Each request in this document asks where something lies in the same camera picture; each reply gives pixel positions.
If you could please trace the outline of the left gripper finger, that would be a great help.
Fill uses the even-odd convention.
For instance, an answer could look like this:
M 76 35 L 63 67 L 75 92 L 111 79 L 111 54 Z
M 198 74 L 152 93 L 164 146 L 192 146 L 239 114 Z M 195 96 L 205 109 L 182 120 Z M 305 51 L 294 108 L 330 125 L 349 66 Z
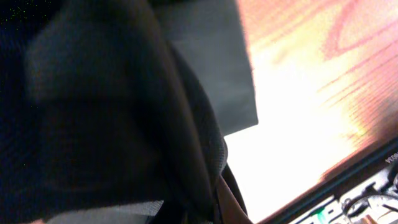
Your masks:
M 216 183 L 218 223 L 252 224 L 234 175 L 226 165 Z

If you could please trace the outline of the black long pants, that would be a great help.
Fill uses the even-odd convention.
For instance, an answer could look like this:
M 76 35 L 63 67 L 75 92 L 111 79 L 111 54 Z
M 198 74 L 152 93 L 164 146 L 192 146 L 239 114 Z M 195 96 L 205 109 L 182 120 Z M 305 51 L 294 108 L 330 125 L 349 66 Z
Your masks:
M 2 223 L 218 223 L 257 122 L 235 1 L 1 2 Z

